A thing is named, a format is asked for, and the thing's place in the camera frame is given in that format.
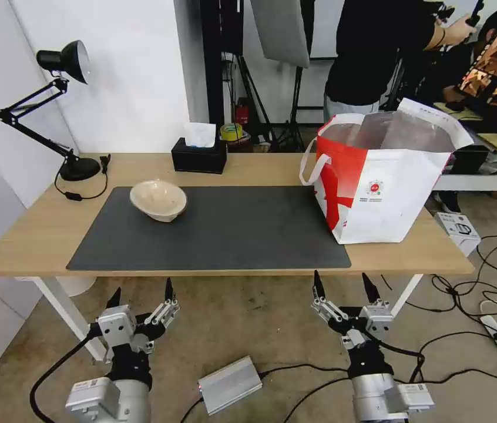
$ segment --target black t-shirt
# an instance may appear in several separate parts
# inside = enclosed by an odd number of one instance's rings
[[[474,61],[474,44],[459,44],[438,60],[421,86],[421,101],[427,104],[443,101],[442,90],[462,81]]]
[[[378,101],[394,72],[397,50],[422,51],[435,19],[422,0],[345,0],[337,29],[337,58],[325,93],[332,101]]]

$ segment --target concrete floor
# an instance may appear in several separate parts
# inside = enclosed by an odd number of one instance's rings
[[[461,195],[461,206],[481,235],[497,233],[497,200],[485,194]],[[487,240],[489,251],[497,245]],[[474,264],[479,264],[472,255]],[[497,264],[497,254],[492,257]],[[388,278],[390,292],[379,275],[371,275],[384,299],[395,301],[406,277]],[[469,280],[451,277],[451,280]],[[487,268],[482,279],[497,285],[497,272]],[[360,279],[324,277],[330,299],[341,305],[364,305]],[[157,342],[150,359],[154,387],[150,393],[153,422],[179,422],[190,404],[198,399],[197,379],[250,354],[259,370],[279,364],[310,362],[322,366],[346,367],[346,352],[337,335],[311,311],[310,277],[176,278],[174,288],[182,310],[166,335]],[[75,298],[84,316],[92,321],[118,287],[123,301],[137,313],[152,311],[163,297],[163,278],[101,278],[85,294]],[[463,303],[478,310],[482,299],[476,289]],[[436,291],[425,277],[411,298],[425,307],[447,307],[450,298]],[[458,311],[429,313],[404,307],[396,319],[388,342],[410,350],[439,335],[472,330],[476,323]],[[29,320],[0,360],[0,422],[32,422],[37,419],[28,405],[33,382],[76,343],[52,307],[42,299]],[[497,374],[497,349],[475,335],[451,337],[431,345],[425,352],[427,379],[441,379],[450,372],[478,367]],[[407,379],[414,359],[386,353],[395,373]],[[64,411],[73,383],[98,377],[105,365],[93,365],[84,350],[60,368],[40,389],[38,402],[56,422],[72,421]],[[208,418],[198,406],[189,423],[281,422],[291,407],[325,381],[340,374],[314,370],[285,370],[268,377],[262,390]],[[413,422],[497,422],[497,380],[478,374],[458,376],[445,385],[431,385],[436,408],[413,417]],[[348,381],[336,383],[309,398],[290,422],[353,422],[352,388]]]

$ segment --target shopping bag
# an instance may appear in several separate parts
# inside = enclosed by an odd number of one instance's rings
[[[313,143],[317,161],[303,173]],[[450,154],[473,144],[453,117],[409,99],[396,112],[335,115],[305,151],[303,185],[339,244],[401,242]]]

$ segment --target tissue box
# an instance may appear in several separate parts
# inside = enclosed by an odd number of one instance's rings
[[[466,257],[482,240],[463,214],[436,213],[435,218]]]
[[[177,172],[223,173],[227,145],[219,138],[213,147],[188,147],[180,138],[172,148],[172,162]]]

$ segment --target tissue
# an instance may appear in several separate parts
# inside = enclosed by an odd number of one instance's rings
[[[213,147],[216,127],[213,123],[190,122],[184,125],[186,145],[189,147]]]

